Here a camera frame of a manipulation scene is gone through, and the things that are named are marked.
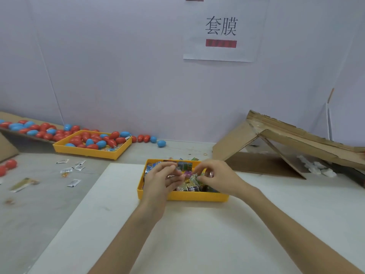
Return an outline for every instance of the white board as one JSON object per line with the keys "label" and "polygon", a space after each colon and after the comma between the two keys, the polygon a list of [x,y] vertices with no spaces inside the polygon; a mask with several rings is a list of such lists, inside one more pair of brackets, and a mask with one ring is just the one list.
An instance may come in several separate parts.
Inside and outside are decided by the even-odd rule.
{"label": "white board", "polygon": [[184,59],[253,62],[269,0],[185,1]]}
{"label": "white board", "polygon": [[[29,274],[86,274],[138,204],[143,165],[111,163]],[[239,173],[275,205],[365,270],[363,188],[347,178],[308,180]],[[132,274],[300,274],[258,216],[241,200],[169,201]]]}

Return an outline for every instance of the yellow plastic tray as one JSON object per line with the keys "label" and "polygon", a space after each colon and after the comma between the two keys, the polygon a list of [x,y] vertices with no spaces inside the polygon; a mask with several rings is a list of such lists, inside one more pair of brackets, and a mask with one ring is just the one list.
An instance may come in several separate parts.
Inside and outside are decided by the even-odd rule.
{"label": "yellow plastic tray", "polygon": [[[85,130],[78,131],[78,132],[60,140],[59,142],[54,143],[53,144],[54,150],[57,153],[67,153],[67,154],[89,156],[89,157],[99,157],[99,158],[104,158],[104,159],[116,160],[132,144],[132,137],[130,137],[125,143],[123,143],[123,145],[118,150],[116,150],[114,152],[65,146],[65,144],[68,143],[71,138],[73,138],[76,135],[80,135],[83,132],[86,132],[86,131]],[[96,131],[88,131],[88,132],[110,135],[110,133],[102,133],[102,132],[96,132]]]}
{"label": "yellow plastic tray", "polygon": [[[140,178],[137,194],[138,198],[141,200],[143,196],[143,184],[144,184],[144,173],[146,171],[146,167],[148,163],[155,163],[158,161],[184,161],[184,162],[192,162],[193,169],[200,163],[200,161],[193,160],[156,160],[156,159],[148,159],[144,166],[144,170],[142,176]],[[229,198],[229,195],[222,193],[213,193],[213,192],[190,192],[190,191],[173,191],[167,197],[167,200],[180,200],[180,201],[210,201],[210,202],[226,202]]]}

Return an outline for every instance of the cardboard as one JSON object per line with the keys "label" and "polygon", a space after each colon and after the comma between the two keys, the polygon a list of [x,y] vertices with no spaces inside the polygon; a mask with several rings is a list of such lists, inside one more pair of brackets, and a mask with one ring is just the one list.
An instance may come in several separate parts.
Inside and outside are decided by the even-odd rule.
{"label": "cardboard", "polygon": [[[0,119],[5,120],[5,121],[10,121],[10,122],[13,122],[13,123],[18,122],[19,120],[29,120],[29,121],[33,121],[35,124],[38,124],[38,125],[40,125],[44,122],[44,121],[41,121],[41,120],[21,117],[21,116],[18,116],[18,115],[14,115],[14,114],[2,112],[2,111],[0,111]],[[53,123],[50,123],[50,124],[55,125],[57,129],[63,129],[62,125],[57,125],[57,124],[53,124]],[[37,138],[37,137],[29,136],[27,134],[20,134],[16,131],[11,131],[9,129],[4,129],[4,128],[1,128],[1,127],[0,127],[0,132],[1,133],[7,133],[7,134],[15,134],[16,136],[26,137],[26,138],[30,138],[32,140],[37,140],[37,141],[43,141],[43,142],[50,143],[50,144],[54,143],[53,141],[45,140],[43,138]],[[6,159],[8,159],[12,156],[17,155],[19,153],[19,151],[1,133],[0,133],[0,161],[3,161],[3,160],[6,160]]]}
{"label": "cardboard", "polygon": [[[257,154],[253,153],[236,155],[237,152],[258,137],[262,138],[278,155],[277,159],[264,158],[264,156],[268,155],[257,156]],[[351,147],[330,141],[254,111],[249,111],[244,122],[213,146],[212,156],[213,159],[226,161],[236,171],[289,177],[296,176],[296,178],[305,179],[299,170],[290,163],[270,140],[290,146],[295,150],[325,161],[365,170],[365,147]],[[283,161],[292,171],[288,171],[287,167],[283,167]]]}

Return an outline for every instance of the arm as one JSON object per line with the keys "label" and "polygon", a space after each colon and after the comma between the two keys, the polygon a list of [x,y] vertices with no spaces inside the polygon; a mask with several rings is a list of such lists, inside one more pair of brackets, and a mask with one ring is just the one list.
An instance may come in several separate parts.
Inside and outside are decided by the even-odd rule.
{"label": "arm", "polygon": [[198,179],[214,189],[247,203],[261,218],[303,274],[363,273],[276,207],[256,187],[243,181],[224,161],[206,160],[194,173],[207,168]]}
{"label": "arm", "polygon": [[144,178],[144,194],[111,244],[88,274],[128,274],[150,235],[165,211],[167,195],[183,181],[174,162],[162,162]]}

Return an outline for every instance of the table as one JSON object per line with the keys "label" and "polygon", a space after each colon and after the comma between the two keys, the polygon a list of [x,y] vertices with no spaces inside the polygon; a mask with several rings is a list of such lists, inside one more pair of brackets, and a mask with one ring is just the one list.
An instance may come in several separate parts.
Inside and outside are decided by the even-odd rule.
{"label": "table", "polygon": [[[93,187],[111,160],[54,154],[48,143],[9,138],[22,152],[16,156],[18,167],[7,173],[0,185],[0,273],[26,273],[46,249],[66,220]],[[158,148],[152,143],[132,144],[116,162],[144,164],[147,159],[204,159],[211,157],[213,143],[167,141]],[[70,159],[67,164],[56,164]],[[86,168],[73,172],[67,179],[59,171],[86,160]],[[38,179],[39,185],[12,193],[9,188],[25,177]],[[82,181],[75,187],[66,185],[72,179]],[[6,205],[7,198],[14,205]]]}
{"label": "table", "polygon": [[[138,204],[143,165],[110,164],[29,274],[87,273]],[[364,189],[341,175],[308,180],[239,173],[280,209],[365,270]],[[300,273],[242,201],[169,201],[131,273]]]}

